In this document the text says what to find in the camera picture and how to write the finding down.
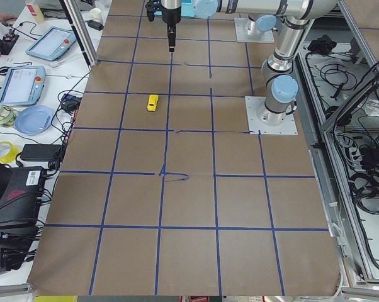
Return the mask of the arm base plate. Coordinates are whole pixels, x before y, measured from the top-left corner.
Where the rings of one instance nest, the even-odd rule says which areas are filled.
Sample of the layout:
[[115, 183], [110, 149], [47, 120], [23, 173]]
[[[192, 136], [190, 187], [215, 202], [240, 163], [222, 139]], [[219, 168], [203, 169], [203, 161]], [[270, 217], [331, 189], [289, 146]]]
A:
[[272, 113], [265, 107], [265, 99], [265, 97], [245, 97], [249, 133], [255, 135], [298, 135], [291, 106], [284, 113]]
[[237, 42], [274, 43], [273, 31], [259, 30], [255, 21], [249, 18], [235, 18], [234, 22]]

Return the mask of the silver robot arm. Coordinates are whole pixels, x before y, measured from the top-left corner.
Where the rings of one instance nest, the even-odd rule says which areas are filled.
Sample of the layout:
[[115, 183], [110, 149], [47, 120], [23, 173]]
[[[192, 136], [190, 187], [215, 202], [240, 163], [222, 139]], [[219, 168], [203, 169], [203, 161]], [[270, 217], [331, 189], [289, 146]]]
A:
[[[220, 9], [219, 1], [191, 1], [195, 16], [208, 19]], [[176, 25], [181, 21], [182, 1], [149, 1], [146, 4], [147, 17], [150, 22], [154, 20], [156, 12], [161, 12], [162, 20], [167, 25], [169, 51], [173, 53], [176, 46]], [[273, 29], [276, 17], [262, 15], [259, 18], [249, 15], [246, 24], [246, 33], [250, 36], [257, 33], [264, 34]]]
[[293, 60], [309, 31], [311, 22], [330, 12], [336, 1], [192, 1], [195, 15], [207, 19], [215, 13], [267, 14], [284, 17], [284, 23], [272, 55], [264, 61], [262, 75], [267, 96], [257, 117], [268, 126], [280, 125], [298, 84], [290, 75]]

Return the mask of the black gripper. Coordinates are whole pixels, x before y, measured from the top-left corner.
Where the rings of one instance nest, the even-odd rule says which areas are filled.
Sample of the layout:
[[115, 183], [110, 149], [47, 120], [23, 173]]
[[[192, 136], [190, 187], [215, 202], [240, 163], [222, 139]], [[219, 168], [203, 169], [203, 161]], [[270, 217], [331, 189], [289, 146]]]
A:
[[176, 24], [181, 21], [181, 0], [161, 0], [161, 11], [162, 20], [168, 25], [169, 51], [174, 52], [176, 47]]

